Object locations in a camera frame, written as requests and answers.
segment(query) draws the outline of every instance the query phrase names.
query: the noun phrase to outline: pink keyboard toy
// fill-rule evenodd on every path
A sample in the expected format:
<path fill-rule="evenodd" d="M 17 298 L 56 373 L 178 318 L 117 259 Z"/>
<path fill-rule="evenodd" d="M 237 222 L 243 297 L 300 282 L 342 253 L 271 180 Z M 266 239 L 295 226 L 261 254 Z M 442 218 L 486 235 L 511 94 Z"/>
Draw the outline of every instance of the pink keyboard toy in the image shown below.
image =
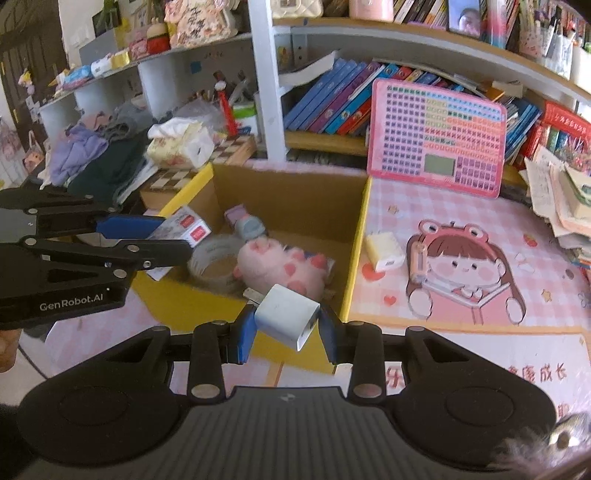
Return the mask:
<path fill-rule="evenodd" d="M 400 80 L 374 81 L 368 173 L 373 177 L 499 196 L 505 107 Z"/>

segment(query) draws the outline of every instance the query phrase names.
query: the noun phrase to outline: pink plush toy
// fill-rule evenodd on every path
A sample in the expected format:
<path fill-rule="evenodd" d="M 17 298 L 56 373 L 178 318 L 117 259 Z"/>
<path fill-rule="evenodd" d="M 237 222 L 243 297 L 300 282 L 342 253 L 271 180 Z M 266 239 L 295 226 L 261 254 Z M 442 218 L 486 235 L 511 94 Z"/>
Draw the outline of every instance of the pink plush toy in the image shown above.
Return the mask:
<path fill-rule="evenodd" d="M 285 251 L 277 240 L 261 236 L 240 249 L 234 276 L 263 295 L 278 283 L 309 299 L 320 301 L 327 272 L 328 263 L 324 255 L 307 259 L 303 250 L 292 248 Z"/>

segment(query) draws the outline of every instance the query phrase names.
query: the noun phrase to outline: phone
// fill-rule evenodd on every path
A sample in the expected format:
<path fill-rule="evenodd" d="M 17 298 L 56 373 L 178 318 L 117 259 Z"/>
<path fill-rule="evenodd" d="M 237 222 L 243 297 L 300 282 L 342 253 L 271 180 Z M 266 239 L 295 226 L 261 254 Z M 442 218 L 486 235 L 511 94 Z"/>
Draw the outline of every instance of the phone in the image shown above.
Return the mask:
<path fill-rule="evenodd" d="M 447 29 L 450 32 L 480 38 L 481 20 L 479 0 L 447 0 Z"/>

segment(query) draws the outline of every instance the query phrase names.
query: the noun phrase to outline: purple cloth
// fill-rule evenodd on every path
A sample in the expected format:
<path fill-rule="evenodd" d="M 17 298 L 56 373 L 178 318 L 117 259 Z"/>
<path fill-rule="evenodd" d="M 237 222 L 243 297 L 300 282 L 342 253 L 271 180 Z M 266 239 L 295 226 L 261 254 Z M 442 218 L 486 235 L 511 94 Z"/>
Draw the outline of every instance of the purple cloth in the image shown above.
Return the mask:
<path fill-rule="evenodd" d="M 94 159 L 100 157 L 109 142 L 82 125 L 75 125 L 65 140 L 60 139 L 51 149 L 49 175 L 51 183 L 60 187 L 77 175 Z"/>

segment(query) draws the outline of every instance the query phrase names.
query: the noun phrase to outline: ribbed gray surface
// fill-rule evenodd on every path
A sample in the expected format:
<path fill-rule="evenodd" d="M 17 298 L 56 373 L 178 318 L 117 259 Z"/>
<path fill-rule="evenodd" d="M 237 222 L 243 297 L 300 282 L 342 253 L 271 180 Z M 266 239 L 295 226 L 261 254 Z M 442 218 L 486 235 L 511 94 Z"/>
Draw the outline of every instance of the ribbed gray surface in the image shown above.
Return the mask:
<path fill-rule="evenodd" d="M 515 480 L 464 472 L 408 447 L 378 408 L 347 403 L 337 387 L 238 388 L 198 407 L 170 440 L 130 462 L 99 469 L 38 460 L 21 480 Z"/>

